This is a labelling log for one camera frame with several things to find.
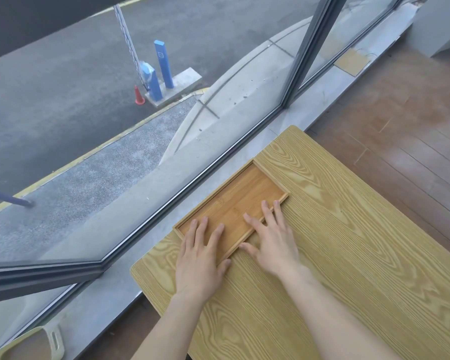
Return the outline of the person's right hand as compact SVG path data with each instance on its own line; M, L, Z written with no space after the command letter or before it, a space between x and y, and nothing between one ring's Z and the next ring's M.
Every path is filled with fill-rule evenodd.
M277 221L277 236L262 236L263 223L247 213L244 219L258 234L261 263L258 265L281 281L287 279L300 266L299 252L293 231L281 211L280 202L274 200L270 208Z

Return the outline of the person's left hand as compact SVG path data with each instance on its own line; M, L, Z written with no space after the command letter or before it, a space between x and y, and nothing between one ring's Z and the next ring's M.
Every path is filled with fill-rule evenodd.
M187 248L184 256L178 256L176 262L176 293L185 290L209 294L220 287L223 278L217 275L217 246L225 228L224 224L212 232L204 247L197 248L197 228L200 220L194 219L186 233Z

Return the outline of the rectangular bamboo tray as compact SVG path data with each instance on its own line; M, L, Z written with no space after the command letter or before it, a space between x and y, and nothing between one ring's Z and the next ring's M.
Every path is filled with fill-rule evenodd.
M223 224L224 232L216 251L216 263L219 264L254 232L254 228L244 221L245 213L264 221L262 201L282 203L288 196L289 190L257 159L251 159L179 220L173 231L183 240L194 219L200 221L207 217L204 237L204 244L207 245L213 231Z

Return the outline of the person's right forearm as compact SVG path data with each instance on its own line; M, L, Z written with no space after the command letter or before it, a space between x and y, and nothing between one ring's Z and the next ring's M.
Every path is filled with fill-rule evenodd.
M298 308L323 360L400 360L301 264L275 273Z

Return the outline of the person's left forearm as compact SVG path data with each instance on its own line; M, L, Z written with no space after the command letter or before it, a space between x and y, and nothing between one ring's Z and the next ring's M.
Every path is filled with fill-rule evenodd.
M131 360L186 360L204 305L213 292L180 291Z

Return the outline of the grey concrete base slab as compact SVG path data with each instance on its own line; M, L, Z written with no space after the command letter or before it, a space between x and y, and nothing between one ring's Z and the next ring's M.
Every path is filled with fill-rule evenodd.
M154 101L150 97L149 91L144 93L144 98L155 108L163 108L180 99L181 96L192 92L199 84L202 83L203 77L193 68L189 67L173 77L173 89L167 89L165 83L160 79L158 80L162 91L162 100L158 102Z

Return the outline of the blue barrier gate housing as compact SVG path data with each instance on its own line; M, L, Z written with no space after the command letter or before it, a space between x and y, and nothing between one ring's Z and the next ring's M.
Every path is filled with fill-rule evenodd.
M149 86L149 95L153 101L158 102L162 100L163 95L160 87L160 82L156 74L156 70L149 65L147 65L145 69L146 70L144 71L144 75L145 80Z

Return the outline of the brown cardboard sheet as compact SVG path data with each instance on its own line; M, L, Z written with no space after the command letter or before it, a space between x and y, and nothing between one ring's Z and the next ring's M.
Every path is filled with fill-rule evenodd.
M371 62L373 53L361 48L349 48L334 62L334 66L343 72L357 77Z

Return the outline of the blue metal pole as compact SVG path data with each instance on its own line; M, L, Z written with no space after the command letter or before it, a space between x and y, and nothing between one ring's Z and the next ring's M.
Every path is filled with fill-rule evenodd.
M6 202L12 205L19 205L27 208L31 208L35 206L35 203L26 199L21 199L14 197L12 195L8 195L5 193L0 192L0 201Z

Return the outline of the beige plastic seat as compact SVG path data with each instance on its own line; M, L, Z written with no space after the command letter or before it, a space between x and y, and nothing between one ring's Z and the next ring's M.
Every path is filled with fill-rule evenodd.
M0 360L62 360L65 345L58 322L37 326L0 347Z

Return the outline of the dark grey window frame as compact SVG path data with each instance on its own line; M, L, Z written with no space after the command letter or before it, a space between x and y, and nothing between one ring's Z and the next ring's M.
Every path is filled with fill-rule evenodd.
M75 288L102 276L114 261L124 254L136 240L153 228L157 221L160 221L163 216L187 197L201 181L219 168L254 135L263 130L272 119L282 112L285 103L290 103L292 97L298 96L299 84L306 81L305 74L310 70L312 62L316 59L326 37L330 35L332 27L339 17L339 12L345 8L346 1L320 1L318 16L312 17L309 31L305 34L285 82L283 101L234 141L233 145L228 146L226 150L221 149L222 154L217 156L204 169L198 170L196 174L191 174L190 179L186 179L186 185L181 187L180 190L173 191L174 195L169 195L168 201L160 199L159 201L163 202L162 206L154 204L151 207L150 214L139 220L139 225L127 236L120 236L122 241L102 260L53 262L44 265L19 265L0 268L0 302L62 287Z

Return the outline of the blue bollard post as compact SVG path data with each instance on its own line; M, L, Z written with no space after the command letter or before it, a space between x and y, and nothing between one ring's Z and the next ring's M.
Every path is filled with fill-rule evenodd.
M167 89L173 89L174 88L173 75L172 75L165 43L163 41L155 40L154 47L156 50L156 54L157 54L157 58L158 58L158 62L160 65L162 78L163 78L165 87Z

